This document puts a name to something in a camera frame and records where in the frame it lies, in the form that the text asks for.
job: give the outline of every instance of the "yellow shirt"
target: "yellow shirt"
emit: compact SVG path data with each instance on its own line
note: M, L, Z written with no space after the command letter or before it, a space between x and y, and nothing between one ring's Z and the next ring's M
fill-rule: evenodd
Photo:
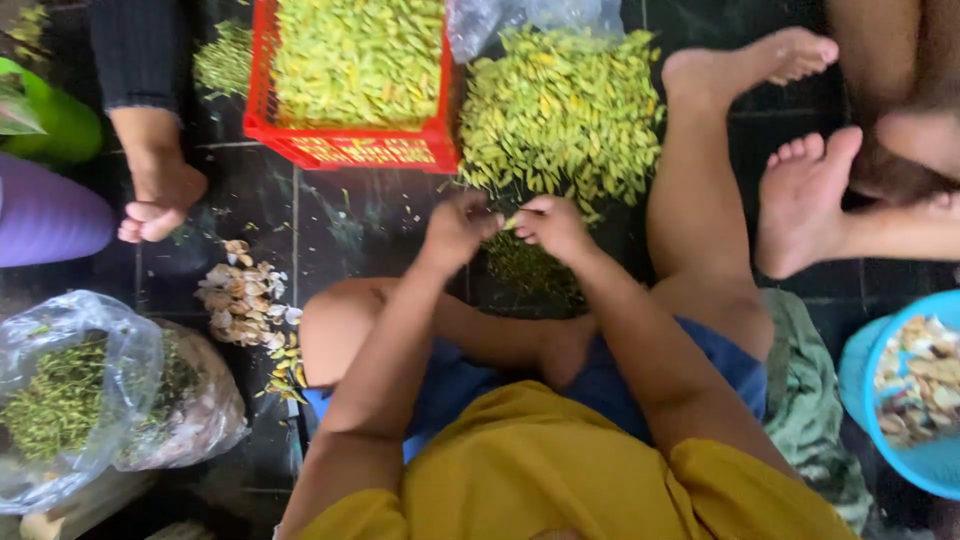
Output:
M401 497L349 495L300 540L529 539L576 529L589 540L846 540L816 493L707 440L669 459L599 413L520 382L476 400L413 459Z

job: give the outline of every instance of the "blue bowl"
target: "blue bowl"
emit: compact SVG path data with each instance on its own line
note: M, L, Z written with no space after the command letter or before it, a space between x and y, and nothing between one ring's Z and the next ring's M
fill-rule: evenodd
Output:
M837 378L840 399L883 457L905 479L934 495L960 501L960 435L942 437L912 448L887 444L876 419L879 396L874 373L887 341L911 318L936 315L947 327L960 329L960 290L927 296L900 313L877 319L844 346Z

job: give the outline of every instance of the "blue shorts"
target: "blue shorts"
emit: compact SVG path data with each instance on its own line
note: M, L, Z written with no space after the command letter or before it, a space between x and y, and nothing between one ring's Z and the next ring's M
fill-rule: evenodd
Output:
M767 390L763 364L700 323L681 317L677 317L677 322L736 390L757 420L762 419ZM469 363L460 349L449 341L435 339L413 419L407 428L404 461L413 458L430 439L453 423L473 400L510 382L492 368ZM303 396L313 406L317 417L323 418L332 393L332 390L311 388L304 391ZM620 377L603 337L596 337L590 343L587 364L561 395L592 408L630 435L652 444L639 405Z

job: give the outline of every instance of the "person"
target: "person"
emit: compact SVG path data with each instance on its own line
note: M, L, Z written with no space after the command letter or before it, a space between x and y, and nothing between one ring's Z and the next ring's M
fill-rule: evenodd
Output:
M960 260L960 4L828 0L864 127L850 172L818 135L784 144L760 184L756 266L784 279L841 258ZM844 212L850 189L879 200Z
M93 0L88 12L104 109L133 180L135 201L117 236L157 242L206 192L206 177L180 149L177 98L189 66L184 14L177 0Z
M516 234L573 271L591 314L520 321L445 295L503 224L468 192L434 210L402 278L313 297L300 344L321 420L277 538L854 538L758 421L773 325L726 124L739 94L837 54L791 28L666 61L649 292L577 209L544 195L516 215ZM857 137L835 135L826 161L851 160ZM545 384L511 382L511 369ZM417 438L428 442L404 445Z

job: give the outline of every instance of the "black pants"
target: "black pants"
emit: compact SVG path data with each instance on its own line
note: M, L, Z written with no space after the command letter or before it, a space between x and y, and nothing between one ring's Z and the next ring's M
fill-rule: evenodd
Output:
M177 0L93 0L90 38L104 109L178 111L188 80L188 30Z

